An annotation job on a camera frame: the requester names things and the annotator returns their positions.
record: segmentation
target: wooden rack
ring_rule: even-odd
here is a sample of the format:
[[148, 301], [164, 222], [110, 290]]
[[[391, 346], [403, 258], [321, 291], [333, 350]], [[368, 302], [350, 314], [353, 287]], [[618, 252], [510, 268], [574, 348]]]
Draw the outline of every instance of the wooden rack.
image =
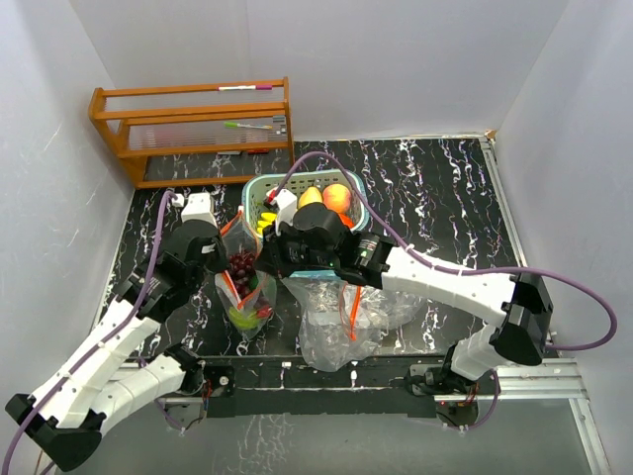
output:
[[[221, 91], [221, 87], [272, 86]], [[152, 156], [287, 148], [295, 161], [288, 78], [139, 89], [95, 89], [90, 121], [119, 159], [135, 188], [245, 183], [253, 175], [145, 181]], [[277, 130], [227, 129], [226, 122], [256, 121]]]

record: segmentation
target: cable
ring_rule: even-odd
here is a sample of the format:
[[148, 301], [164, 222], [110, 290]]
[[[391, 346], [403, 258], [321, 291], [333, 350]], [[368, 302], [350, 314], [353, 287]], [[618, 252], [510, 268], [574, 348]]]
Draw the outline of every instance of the cable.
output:
[[[151, 277], [154, 273], [154, 267], [156, 266], [156, 259], [158, 257], [158, 248], [160, 247], [160, 240], [162, 239], [162, 224], [165, 218], [167, 203], [171, 198], [175, 196], [176, 195], [173, 191], [167, 190], [163, 193], [162, 199], [160, 200], [160, 208], [158, 210], [158, 218], [156, 220], [156, 229], [154, 232], [154, 241], [153, 241], [153, 245], [151, 249], [151, 255], [149, 257], [149, 264], [147, 265], [147, 272], [145, 273], [145, 281], [143, 282], [142, 287], [140, 288], [140, 292], [138, 293], [138, 297], [136, 298], [136, 301], [132, 310], [130, 311], [130, 313], [128, 314], [125, 320], [123, 320], [118, 326], [112, 329], [111, 332], [106, 334], [106, 336], [101, 340], [101, 343], [105, 343], [109, 341], [110, 339], [112, 339], [113, 337], [115, 337], [115, 335], [118, 332], [120, 332], [123, 328], [125, 328], [126, 325], [135, 317], [136, 313], [138, 312], [138, 309], [140, 309], [140, 306], [142, 305], [142, 302], [145, 299], [145, 296], [147, 295], [147, 292], [149, 290]], [[4, 461], [2, 463], [2, 475], [9, 475], [9, 466], [11, 465], [11, 458], [13, 457], [16, 447], [18, 446], [20, 437], [26, 431], [27, 427], [29, 426], [31, 421], [35, 418], [35, 416], [40, 413], [40, 409], [44, 407], [48, 403], [48, 401], [50, 401], [53, 394], [59, 391], [59, 389], [65, 384], [65, 382], [68, 381], [68, 376], [71, 376], [72, 374], [74, 374], [88, 359], [90, 359], [90, 357], [93, 354], [95, 354], [95, 352], [97, 352], [98, 349], [99, 349], [99, 344], [95, 344], [88, 351], [86, 351], [86, 353], [83, 356], [81, 356], [77, 360], [77, 362], [74, 365], [72, 365], [72, 367], [68, 370], [67, 376], [62, 376], [61, 378], [59, 378], [59, 381], [57, 381], [52, 386], [52, 388], [50, 388], [50, 390], [46, 394], [44, 394], [42, 399], [33, 406], [31, 411], [22, 421], [22, 423], [20, 424], [20, 427], [18, 427], [18, 430], [16, 430], [15, 435], [11, 439], [9, 447], [7, 448], [7, 452], [4, 456]]]
[[[145, 360], [145, 358], [143, 358], [142, 356], [138, 356], [138, 367], [139, 368], [143, 368], [147, 366], [147, 361]], [[185, 427], [180, 424], [178, 421], [176, 421], [165, 409], [165, 407], [160, 404], [160, 401], [158, 401], [157, 399], [154, 399], [154, 406], [156, 406], [156, 409], [158, 409], [158, 411], [160, 411], [162, 413], [162, 415], [167, 419], [167, 421], [169, 422], [169, 424], [177, 429], [180, 430], [181, 432], [185, 431]]]
[[54, 466], [55, 466], [55, 462], [51, 462], [49, 465], [45, 467], [45, 469], [40, 473], [40, 475], [46, 475], [46, 473], [48, 473]]
[[437, 417], [438, 418], [444, 418], [446, 421], [448, 421], [449, 423], [451, 423], [454, 427], [458, 428], [459, 424], [457, 424], [455, 421], [453, 421], [451, 418], [448, 417], [448, 415], [444, 414], [444, 413], [437, 413]]
[[488, 412], [486, 413], [486, 415], [483, 416], [478, 421], [476, 421], [472, 426], [468, 426], [468, 430], [470, 430], [471, 428], [480, 428], [481, 426], [483, 426], [486, 423], [486, 421], [491, 418], [491, 416], [493, 415], [493, 412], [497, 408], [498, 395], [501, 393], [501, 386], [498, 382], [498, 374], [496, 370], [493, 370], [491, 376], [493, 377], [493, 381], [495, 382], [495, 392], [493, 394], [493, 402], [491, 403], [491, 406], [488, 408]]
[[306, 161], [308, 158], [312, 158], [316, 156], [323, 156], [327, 158], [328, 160], [332, 160], [334, 162], [334, 164], [342, 172], [343, 176], [347, 179], [347, 182], [349, 183], [352, 191], [356, 194], [357, 198], [360, 200], [363, 206], [367, 209], [367, 211], [372, 216], [372, 218], [374, 218], [374, 220], [376, 220], [385, 229], [385, 231], [387, 231], [387, 233], [389, 233], [389, 235], [391, 235], [391, 237], [396, 240], [398, 245], [401, 248], [403, 248], [408, 255], [410, 255], [413, 259], [415, 259], [416, 261], [418, 261], [420, 264], [424, 265], [425, 267], [428, 267], [429, 269], [437, 270], [439, 272], [444, 272], [446, 274], [451, 274], [451, 275], [460, 275], [461, 273], [461, 275], [463, 276], [486, 275], [486, 274], [530, 273], [530, 274], [540, 275], [542, 277], [549, 277], [551, 279], [558, 280], [559, 282], [563, 282], [564, 284], [570, 285], [580, 290], [581, 292], [589, 295], [594, 300], [596, 300], [608, 314], [609, 330], [606, 333], [606, 335], [603, 336], [602, 338], [597, 339], [596, 341], [592, 341], [591, 343], [576, 344], [576, 345], [549, 344], [547, 345], [548, 348], [555, 349], [555, 350], [566, 350], [566, 351], [582, 351], [586, 349], [598, 348], [599, 346], [602, 346], [606, 344], [607, 342], [609, 342], [615, 336], [615, 333], [617, 331], [617, 317], [615, 316], [615, 311], [609, 305], [609, 303], [606, 302], [606, 300], [604, 300], [601, 296], [599, 296], [597, 293], [595, 293], [586, 285], [581, 284], [580, 282], [577, 282], [576, 280], [566, 277], [557, 272], [553, 272], [551, 270], [546, 270], [546, 269], [538, 269], [535, 267], [513, 267], [513, 266], [496, 267], [492, 269], [461, 270], [461, 269], [452, 269], [449, 267], [432, 264], [430, 261], [426, 260], [422, 256], [422, 254], [415, 252], [412, 249], [412, 246], [409, 246], [405, 242], [405, 240], [392, 227], [390, 227], [380, 216], [378, 216], [378, 213], [376, 213], [374, 209], [371, 206], [369, 206], [369, 202], [367, 201], [367, 198], [365, 198], [362, 195], [362, 193], [358, 190], [358, 188], [354, 184], [354, 180], [351, 178], [349, 173], [347, 173], [347, 170], [345, 170], [343, 165], [329, 153], [325, 153], [323, 151], [309, 151], [308, 153], [305, 153], [304, 155], [302, 155], [295, 162], [295, 164], [290, 168], [290, 170], [288, 170], [288, 173], [286, 173], [286, 176], [284, 176], [284, 178], [281, 180], [281, 183], [277, 187], [277, 190], [275, 191], [274, 194], [277, 194], [279, 190], [282, 190], [284, 186], [286, 186], [286, 183], [288, 183], [288, 180], [290, 179], [290, 177], [297, 171], [299, 166], [301, 166], [304, 161]]
[[199, 423], [202, 419], [204, 419], [204, 416], [200, 416], [199, 418], [193, 419], [190, 423], [187, 424], [187, 426], [185, 427], [185, 431], [189, 430], [193, 424]]
[[40, 456], [38, 457], [38, 463], [36, 464], [36, 469], [33, 471], [33, 475], [38, 475], [38, 469], [40, 468], [40, 463], [42, 462], [42, 455], [44, 455], [44, 451], [40, 450]]

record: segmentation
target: floor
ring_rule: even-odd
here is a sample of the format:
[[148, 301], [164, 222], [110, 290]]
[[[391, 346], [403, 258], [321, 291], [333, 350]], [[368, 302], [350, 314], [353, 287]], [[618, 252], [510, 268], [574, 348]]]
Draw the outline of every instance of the floor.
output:
[[567, 400], [504, 400], [488, 423], [465, 436], [398, 415], [213, 419], [180, 436], [150, 405], [109, 432], [92, 457], [71, 473], [588, 475], [591, 471]]
[[[296, 156], [323, 150], [335, 155], [364, 181], [370, 204], [417, 250], [471, 267], [516, 263], [503, 224], [484, 155], [477, 139], [298, 142]], [[283, 150], [246, 160], [204, 156], [161, 157], [147, 175], [199, 177], [214, 174], [282, 172], [288, 167]], [[324, 159], [309, 170], [327, 169]], [[205, 189], [216, 200], [216, 218], [223, 225], [236, 213], [241, 185], [177, 189], [185, 194]], [[136, 191], [111, 278], [110, 289], [149, 253], [161, 190]], [[178, 224], [171, 209], [168, 235]], [[142, 346], [143, 356], [160, 353], [176, 342], [186, 343], [201, 356], [296, 355], [301, 323], [295, 299], [279, 286], [275, 317], [252, 341], [245, 341], [228, 322], [212, 279], [190, 303], [176, 311], [160, 333]], [[442, 354], [455, 340], [476, 332], [481, 321], [443, 304], [429, 301], [415, 319], [390, 332], [382, 354]]]

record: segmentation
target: clear plastic bag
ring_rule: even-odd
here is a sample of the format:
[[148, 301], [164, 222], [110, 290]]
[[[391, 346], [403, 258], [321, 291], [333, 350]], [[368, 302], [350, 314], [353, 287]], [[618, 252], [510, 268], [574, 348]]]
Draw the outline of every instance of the clear plastic bag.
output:
[[374, 354], [385, 331], [413, 320], [425, 300], [337, 278], [292, 277], [283, 283], [302, 307], [299, 343], [304, 360], [321, 371], [336, 371]]
[[268, 274], [252, 269], [261, 252], [261, 242], [241, 207], [221, 234], [230, 269], [216, 274], [218, 295], [230, 322], [246, 339], [251, 339], [273, 316], [277, 284]]

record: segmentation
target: marble table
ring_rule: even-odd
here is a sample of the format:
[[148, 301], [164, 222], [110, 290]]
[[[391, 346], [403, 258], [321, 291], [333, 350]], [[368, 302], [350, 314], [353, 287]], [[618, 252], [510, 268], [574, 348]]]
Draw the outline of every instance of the marble table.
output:
[[[420, 251], [485, 268], [516, 264], [501, 211], [478, 139], [418, 139], [345, 142], [297, 142], [297, 156], [323, 150], [333, 154], [364, 181], [370, 204]], [[214, 155], [164, 156], [152, 160], [147, 177], [198, 177], [209, 173], [283, 172], [283, 150], [241, 159]], [[324, 158], [308, 170], [333, 168]], [[240, 204], [241, 185], [179, 188], [185, 194], [206, 190], [216, 200], [216, 218], [228, 222]], [[126, 277], [149, 253], [162, 190], [135, 192], [109, 289]], [[166, 214], [164, 233], [178, 226], [178, 212]], [[381, 232], [370, 223], [370, 229]], [[161, 331], [140, 349], [144, 357], [183, 342], [203, 357], [299, 354], [300, 308], [279, 284], [274, 318], [252, 341], [245, 341], [227, 320], [208, 279], [191, 301], [177, 310]], [[384, 355], [438, 355], [457, 339], [476, 332], [479, 319], [428, 301], [414, 320], [383, 339]]]

